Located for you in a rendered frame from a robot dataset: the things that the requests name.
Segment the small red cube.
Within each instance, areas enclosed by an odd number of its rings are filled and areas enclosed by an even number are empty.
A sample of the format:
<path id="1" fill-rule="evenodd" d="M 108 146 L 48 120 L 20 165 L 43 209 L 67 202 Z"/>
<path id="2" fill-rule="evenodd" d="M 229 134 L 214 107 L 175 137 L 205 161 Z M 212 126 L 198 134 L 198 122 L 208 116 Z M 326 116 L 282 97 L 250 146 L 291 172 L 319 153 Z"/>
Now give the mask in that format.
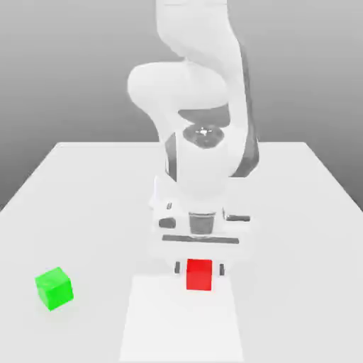
<path id="1" fill-rule="evenodd" d="M 188 259 L 186 264 L 186 289 L 210 291 L 213 263 L 209 259 Z"/>

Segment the small green cube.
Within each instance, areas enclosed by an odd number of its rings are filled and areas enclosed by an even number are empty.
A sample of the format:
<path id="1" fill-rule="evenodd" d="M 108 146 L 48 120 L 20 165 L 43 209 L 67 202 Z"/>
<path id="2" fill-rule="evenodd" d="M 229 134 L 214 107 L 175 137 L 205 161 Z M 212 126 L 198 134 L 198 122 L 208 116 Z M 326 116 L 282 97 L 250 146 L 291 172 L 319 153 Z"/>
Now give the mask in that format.
<path id="1" fill-rule="evenodd" d="M 60 267 L 36 277 L 35 285 L 40 300 L 49 311 L 74 299 L 72 282 Z"/>

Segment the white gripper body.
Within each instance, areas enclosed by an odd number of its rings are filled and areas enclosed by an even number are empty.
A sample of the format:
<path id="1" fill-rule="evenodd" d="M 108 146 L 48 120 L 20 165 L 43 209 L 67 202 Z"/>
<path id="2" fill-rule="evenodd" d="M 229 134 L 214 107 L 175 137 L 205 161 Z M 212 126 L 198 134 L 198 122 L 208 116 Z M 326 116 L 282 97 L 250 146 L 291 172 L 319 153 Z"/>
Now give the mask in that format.
<path id="1" fill-rule="evenodd" d="M 164 234 L 152 236 L 148 248 L 153 257 L 166 260 L 239 260 L 252 252 L 252 240 L 249 236 L 201 238 Z"/>

